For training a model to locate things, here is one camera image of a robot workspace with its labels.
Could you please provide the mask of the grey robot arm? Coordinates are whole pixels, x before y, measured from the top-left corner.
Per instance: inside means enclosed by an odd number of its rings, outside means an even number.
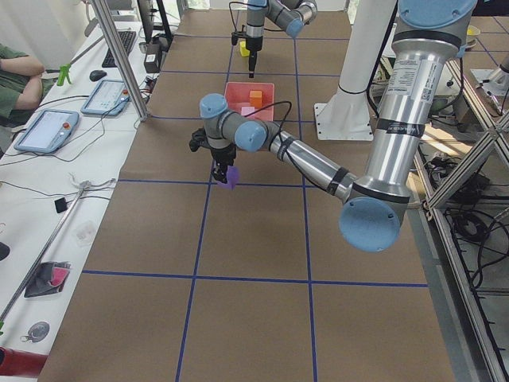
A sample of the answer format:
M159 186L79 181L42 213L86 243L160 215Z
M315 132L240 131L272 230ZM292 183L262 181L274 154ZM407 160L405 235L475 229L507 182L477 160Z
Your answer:
M246 41L249 52L248 76L255 76L258 52L262 50L265 20L273 22L287 36L295 39L305 25L317 15L317 4L312 0L301 1L248 1L247 24L240 36Z
M204 125L191 150L208 149L212 176L232 185L237 150L268 150L308 181L342 200L339 228L350 245L383 251L398 238L410 200L410 167L448 60L459 57L473 1L362 1L359 3L336 94L315 106L322 140L368 141L361 176L337 165L284 131L249 119L220 94L200 101Z

